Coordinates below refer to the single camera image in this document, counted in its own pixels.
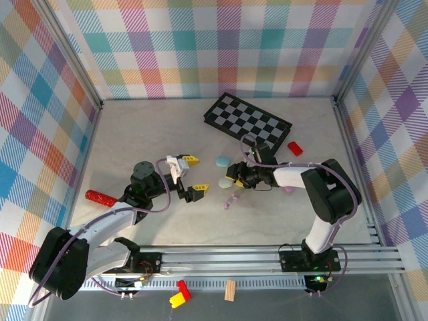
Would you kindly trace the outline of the red glitter tube grey cap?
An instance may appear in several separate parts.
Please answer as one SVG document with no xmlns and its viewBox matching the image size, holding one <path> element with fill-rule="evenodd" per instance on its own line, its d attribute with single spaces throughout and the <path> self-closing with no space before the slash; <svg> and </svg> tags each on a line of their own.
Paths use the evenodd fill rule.
<svg viewBox="0 0 428 321">
<path fill-rule="evenodd" d="M 106 195 L 94 190 L 87 190 L 85 193 L 85 198 L 106 207 L 112 207 L 118 201 L 118 199 L 111 197 L 110 195 Z"/>
</svg>

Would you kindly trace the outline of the black grey chessboard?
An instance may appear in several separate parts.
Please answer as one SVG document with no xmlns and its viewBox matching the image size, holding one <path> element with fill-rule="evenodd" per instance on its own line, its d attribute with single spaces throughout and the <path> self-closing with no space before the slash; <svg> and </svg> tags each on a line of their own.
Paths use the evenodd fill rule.
<svg viewBox="0 0 428 321">
<path fill-rule="evenodd" d="M 227 92 L 203 117 L 204 123 L 237 140 L 250 134 L 251 138 L 244 138 L 244 143 L 250 146 L 266 143 L 273 153 L 278 151 L 292 129 L 290 122 Z"/>
</svg>

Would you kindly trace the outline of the red toy brick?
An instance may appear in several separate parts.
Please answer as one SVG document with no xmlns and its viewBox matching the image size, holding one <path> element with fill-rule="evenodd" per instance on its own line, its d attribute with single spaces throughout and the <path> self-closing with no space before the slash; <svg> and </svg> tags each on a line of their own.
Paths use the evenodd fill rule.
<svg viewBox="0 0 428 321">
<path fill-rule="evenodd" d="M 190 293 L 190 291 L 189 291 L 184 280 L 179 280 L 177 282 L 177 287 L 178 287 L 180 293 L 182 293 L 185 301 L 189 301 L 192 298 L 191 293 Z"/>
</svg>

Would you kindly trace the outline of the yellow toy brick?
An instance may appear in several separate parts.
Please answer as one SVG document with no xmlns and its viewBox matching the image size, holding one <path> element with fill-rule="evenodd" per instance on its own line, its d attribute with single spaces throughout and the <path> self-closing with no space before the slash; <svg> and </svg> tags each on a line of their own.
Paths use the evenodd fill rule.
<svg viewBox="0 0 428 321">
<path fill-rule="evenodd" d="M 181 292 L 175 294 L 174 296 L 170 297 L 170 299 L 169 299 L 169 303 L 171 304 L 172 309 L 178 308 L 179 306 L 181 306 L 185 302 L 186 302 L 186 299 Z"/>
</svg>

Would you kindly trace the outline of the aluminium side rail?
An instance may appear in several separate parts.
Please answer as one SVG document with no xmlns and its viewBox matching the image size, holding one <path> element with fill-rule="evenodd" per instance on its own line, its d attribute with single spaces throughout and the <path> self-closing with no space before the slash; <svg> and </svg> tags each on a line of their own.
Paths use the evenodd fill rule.
<svg viewBox="0 0 428 321">
<path fill-rule="evenodd" d="M 362 169 L 360 167 L 360 163 L 358 161 L 358 157 L 351 139 L 350 131 L 346 125 L 344 112 L 342 111 L 341 105 L 336 101 L 334 96 L 331 97 L 330 100 L 336 121 L 338 123 L 339 131 L 344 142 L 346 156 L 350 163 L 355 185 L 358 187 L 362 195 L 362 203 L 360 208 L 363 209 L 366 217 L 371 243 L 375 246 L 385 246 L 385 238 L 383 237 L 382 230 L 379 228 L 379 222 L 377 216 L 375 215 L 375 210 L 368 193 L 368 189 L 365 185 Z"/>
<path fill-rule="evenodd" d="M 89 125 L 89 129 L 87 130 L 87 141 L 84 147 L 84 151 L 82 156 L 78 157 L 78 171 L 76 174 L 76 178 L 74 181 L 74 186 L 70 192 L 69 203 L 66 207 L 64 214 L 58 219 L 57 226 L 61 228 L 67 228 L 70 226 L 72 222 L 72 218 L 74 215 L 74 209 L 76 207 L 77 200 L 79 198 L 80 190 L 82 188 L 82 183 L 84 180 L 84 175 L 86 172 L 86 167 L 88 166 L 88 161 L 90 159 L 90 153 L 92 151 L 93 143 L 96 137 L 96 133 L 98 130 L 98 126 L 100 123 L 100 119 L 102 117 L 102 112 L 104 109 L 104 103 L 96 109 L 94 114 L 94 119 L 91 125 Z"/>
</svg>

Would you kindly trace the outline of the long aluminium base rail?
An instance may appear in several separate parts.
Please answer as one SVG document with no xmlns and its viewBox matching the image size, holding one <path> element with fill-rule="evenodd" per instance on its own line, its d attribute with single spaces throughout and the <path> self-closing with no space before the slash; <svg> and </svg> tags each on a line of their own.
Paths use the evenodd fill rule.
<svg viewBox="0 0 428 321">
<path fill-rule="evenodd" d="M 332 274 L 403 273 L 398 249 L 382 246 L 346 246 L 338 252 L 341 270 Z M 282 272 L 279 252 L 299 251 L 276 247 L 141 247 L 140 252 L 163 254 L 160 276 L 225 276 L 265 274 L 329 274 L 329 272 Z"/>
</svg>

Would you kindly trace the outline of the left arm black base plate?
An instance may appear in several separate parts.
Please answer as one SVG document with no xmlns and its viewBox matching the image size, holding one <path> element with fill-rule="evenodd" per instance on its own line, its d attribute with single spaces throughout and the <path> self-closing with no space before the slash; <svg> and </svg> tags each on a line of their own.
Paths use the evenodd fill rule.
<svg viewBox="0 0 428 321">
<path fill-rule="evenodd" d="M 163 254 L 161 252 L 139 252 L 130 255 L 120 267 L 105 271 L 105 274 L 159 274 Z"/>
</svg>

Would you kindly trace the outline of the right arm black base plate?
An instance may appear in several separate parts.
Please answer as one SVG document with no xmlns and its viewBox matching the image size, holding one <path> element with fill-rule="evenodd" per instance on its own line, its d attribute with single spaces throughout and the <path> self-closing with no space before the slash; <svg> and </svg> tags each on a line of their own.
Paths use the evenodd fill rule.
<svg viewBox="0 0 428 321">
<path fill-rule="evenodd" d="M 330 249 L 321 254 L 308 255 L 304 251 L 279 252 L 282 272 L 339 272 L 338 252 Z"/>
</svg>

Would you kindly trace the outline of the aluminium frame post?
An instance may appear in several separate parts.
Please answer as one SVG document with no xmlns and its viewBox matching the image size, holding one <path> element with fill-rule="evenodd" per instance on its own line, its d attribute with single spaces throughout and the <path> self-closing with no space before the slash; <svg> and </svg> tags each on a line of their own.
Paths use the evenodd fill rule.
<svg viewBox="0 0 428 321">
<path fill-rule="evenodd" d="M 398 3 L 399 0 L 375 1 L 374 7 L 358 36 L 356 47 L 352 49 L 350 61 L 344 66 L 336 89 L 333 91 L 332 98 L 336 106 L 341 105 L 349 93 Z"/>
<path fill-rule="evenodd" d="M 87 93 L 91 102 L 94 103 L 98 110 L 102 109 L 103 101 L 95 85 L 91 81 L 83 63 L 78 57 L 69 37 L 62 27 L 57 15 L 52 9 L 48 0 L 31 0 L 43 22 L 47 25 L 49 32 L 52 34 L 60 51 L 63 53 L 66 61 L 75 73 L 81 83 L 85 93 Z"/>
</svg>

